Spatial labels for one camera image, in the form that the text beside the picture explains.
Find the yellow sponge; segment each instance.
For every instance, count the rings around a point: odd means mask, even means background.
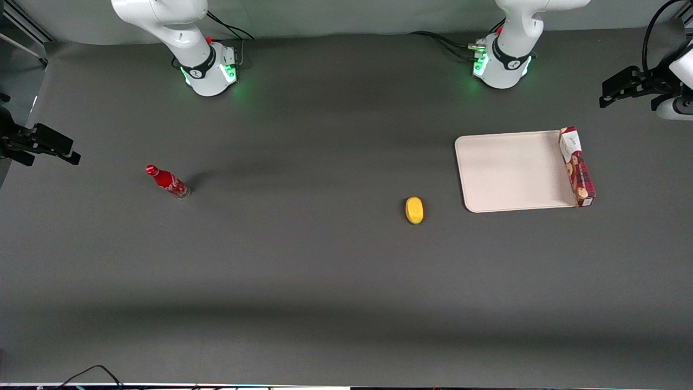
[[[405,213],[409,222],[414,225],[418,225],[423,221],[423,204],[421,199],[412,196],[407,199],[407,205],[405,206]]]

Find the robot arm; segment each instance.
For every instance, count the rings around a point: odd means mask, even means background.
[[[181,65],[194,67],[209,56],[209,45],[197,26],[167,27],[204,19],[207,0],[112,0],[111,4],[123,21],[159,38]]]
[[[657,115],[663,119],[693,121],[693,44],[689,45],[669,70],[681,80],[681,95],[668,98],[657,106]]]
[[[186,82],[202,96],[224,92],[236,82],[234,50],[210,43],[195,23],[207,14],[207,0],[111,0],[116,14],[159,38],[181,64]],[[191,24],[172,28],[170,25]]]
[[[527,73],[530,53],[544,31],[537,14],[572,10],[586,6],[590,0],[495,0],[505,12],[502,32],[493,32],[478,40],[482,48],[474,76],[494,88],[513,87]]]

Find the white tray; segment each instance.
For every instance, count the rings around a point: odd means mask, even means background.
[[[559,130],[466,135],[455,150],[471,212],[576,207]]]

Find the cable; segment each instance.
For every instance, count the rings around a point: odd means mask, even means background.
[[[240,61],[238,61],[238,66],[243,65],[243,60],[245,59],[245,55],[243,54],[243,50],[245,45],[245,40],[240,40]]]
[[[503,24],[505,23],[505,18],[501,20],[500,22],[496,23],[495,26],[491,27],[491,30],[489,30],[490,33],[494,33],[496,30],[498,30]]]
[[[410,35],[424,35],[426,37],[432,37],[436,42],[438,42],[445,50],[447,50],[450,54],[453,56],[459,58],[460,60],[467,60],[468,58],[459,54],[456,52],[454,49],[466,49],[467,45],[465,44],[460,44],[457,43],[453,40],[449,40],[448,38],[444,37],[443,35],[436,34],[436,33],[431,33],[430,31],[415,31],[413,33],[410,33]]]
[[[467,45],[465,45],[465,44],[457,43],[457,42],[455,42],[455,41],[453,41],[453,40],[450,40],[450,39],[444,37],[443,35],[436,34],[436,33],[431,33],[430,31],[415,31],[415,32],[410,33],[410,34],[413,34],[413,35],[426,35],[426,36],[428,36],[428,37],[433,37],[433,38],[436,39],[436,40],[441,40],[441,41],[443,41],[443,42],[445,42],[445,43],[447,43],[447,44],[449,44],[449,45],[451,45],[451,46],[460,47],[460,48],[463,48],[463,49],[466,49],[466,48],[467,48]]]
[[[227,29],[229,29],[229,31],[233,32],[234,34],[236,34],[236,32],[232,31],[232,29],[233,29],[233,30],[238,30],[238,31],[240,31],[241,33],[246,34],[250,39],[255,40],[255,37],[252,36],[250,33],[248,33],[246,30],[243,30],[242,28],[238,28],[238,27],[235,27],[235,26],[231,26],[231,25],[229,25],[229,24],[226,24],[226,23],[222,22],[221,19],[219,19],[218,17],[216,17],[216,15],[214,15],[212,12],[207,11],[207,16],[209,16],[209,18],[212,19],[213,21],[215,21],[215,22],[221,24],[222,26],[226,27]]]
[[[655,90],[658,90],[659,92],[662,93],[669,93],[669,91],[662,91],[659,88],[659,85],[655,83],[655,80],[652,78],[652,75],[650,74],[650,69],[647,66],[647,45],[649,44],[649,38],[650,35],[652,34],[652,29],[654,28],[655,23],[657,23],[657,19],[659,19],[659,16],[664,12],[670,5],[674,3],[678,3],[679,1],[690,1],[690,0],[669,0],[667,1],[663,6],[661,6],[657,12],[655,12],[654,16],[652,17],[652,20],[650,20],[649,24],[647,25],[647,30],[645,31],[645,37],[642,41],[642,73],[645,74],[645,78],[652,84],[652,87]]]
[[[113,373],[112,373],[111,371],[108,371],[108,368],[105,368],[104,366],[102,366],[102,365],[100,365],[100,364],[97,364],[97,365],[95,365],[95,366],[91,366],[91,367],[87,368],[86,370],[82,371],[82,372],[79,373],[79,374],[72,375],[68,380],[66,380],[65,382],[63,382],[60,386],[55,387],[54,389],[61,389],[61,388],[64,387],[66,384],[72,382],[72,380],[75,379],[76,377],[78,377],[78,376],[80,376],[80,375],[82,375],[82,374],[84,374],[84,373],[86,373],[86,372],[88,372],[88,371],[91,371],[91,370],[93,370],[94,368],[101,368],[102,370],[106,371],[106,373],[107,373],[107,374],[113,379],[113,381],[116,383],[116,386],[118,386],[118,389],[119,389],[119,390],[123,390],[123,383],[122,383],[118,378],[116,378],[116,376],[113,375]]]
[[[678,17],[682,17],[682,16],[683,16],[685,13],[687,13],[691,8],[693,8],[693,6],[688,6],[688,7],[686,7],[683,11],[681,11],[681,12],[678,14]]]

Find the red bottle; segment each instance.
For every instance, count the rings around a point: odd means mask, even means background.
[[[169,171],[162,171],[156,168],[154,165],[147,165],[144,169],[149,176],[154,178],[157,185],[165,189],[169,194],[175,196],[178,199],[185,199],[190,195],[190,188],[188,188],[185,183],[180,181],[179,178],[175,177],[173,173]]]

